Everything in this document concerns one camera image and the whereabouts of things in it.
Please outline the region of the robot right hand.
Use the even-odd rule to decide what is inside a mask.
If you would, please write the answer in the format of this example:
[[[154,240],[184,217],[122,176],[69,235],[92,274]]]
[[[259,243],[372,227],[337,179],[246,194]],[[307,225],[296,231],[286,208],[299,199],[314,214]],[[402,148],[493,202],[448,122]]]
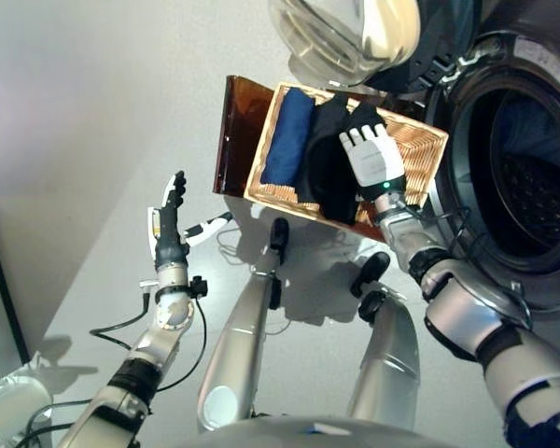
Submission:
[[[339,139],[357,182],[357,192],[365,201],[373,202],[389,192],[405,192],[406,175],[398,144],[373,105],[360,103]]]

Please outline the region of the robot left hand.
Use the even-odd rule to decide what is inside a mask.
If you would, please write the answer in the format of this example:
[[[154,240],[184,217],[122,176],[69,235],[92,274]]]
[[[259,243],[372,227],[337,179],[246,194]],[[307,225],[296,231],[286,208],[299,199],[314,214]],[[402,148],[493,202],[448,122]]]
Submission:
[[[233,220],[233,214],[226,211],[181,231],[178,210],[184,203],[186,184],[183,171],[172,175],[164,189],[161,206],[147,209],[148,245],[157,269],[183,261],[191,247],[213,237]]]

